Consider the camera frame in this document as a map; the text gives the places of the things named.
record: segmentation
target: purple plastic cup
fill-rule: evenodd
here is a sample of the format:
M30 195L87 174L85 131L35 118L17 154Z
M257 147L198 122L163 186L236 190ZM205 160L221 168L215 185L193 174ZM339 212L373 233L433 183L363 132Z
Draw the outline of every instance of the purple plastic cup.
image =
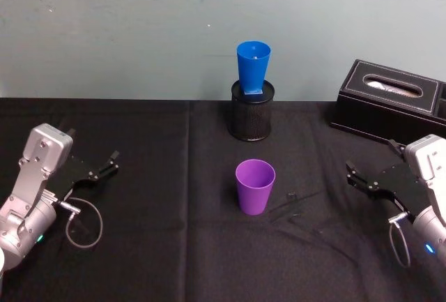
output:
M276 179L274 168L266 161L249 159L236 169L240 208L247 215L263 213Z

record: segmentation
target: small black object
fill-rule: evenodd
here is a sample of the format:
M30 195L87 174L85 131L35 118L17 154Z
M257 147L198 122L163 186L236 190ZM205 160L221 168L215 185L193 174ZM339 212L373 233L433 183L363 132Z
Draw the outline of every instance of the small black object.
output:
M330 125L382 143L393 139L400 145L431 133L444 137L446 84L356 60L339 90Z
M232 85L229 132L237 139L254 142L265 139L271 132L271 102L274 86L263 82L262 94L245 95L236 81Z

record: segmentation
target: blue plastic cup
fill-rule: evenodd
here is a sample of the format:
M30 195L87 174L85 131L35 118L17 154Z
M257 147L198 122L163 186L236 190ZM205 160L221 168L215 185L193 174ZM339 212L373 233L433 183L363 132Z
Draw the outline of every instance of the blue plastic cup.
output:
M238 79L245 94L262 94L270 54L270 47L257 40L237 46Z

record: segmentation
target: black mesh pencil holder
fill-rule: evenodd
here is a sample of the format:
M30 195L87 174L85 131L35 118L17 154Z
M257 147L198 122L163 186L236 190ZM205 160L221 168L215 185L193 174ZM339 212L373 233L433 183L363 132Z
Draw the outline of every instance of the black mesh pencil holder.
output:
M254 142L265 139L271 132L271 105L274 87L263 82L262 94L245 95L240 82L232 85L229 132L237 139Z

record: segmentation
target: cup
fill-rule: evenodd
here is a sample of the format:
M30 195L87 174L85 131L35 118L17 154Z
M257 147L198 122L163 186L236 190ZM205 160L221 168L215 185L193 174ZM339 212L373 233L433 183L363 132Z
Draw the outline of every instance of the cup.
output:
M237 46L238 79L246 95L262 94L270 53L270 47L257 40L249 40Z
M276 173L266 161L249 159L236 168L240 208L247 215L263 213L274 184Z

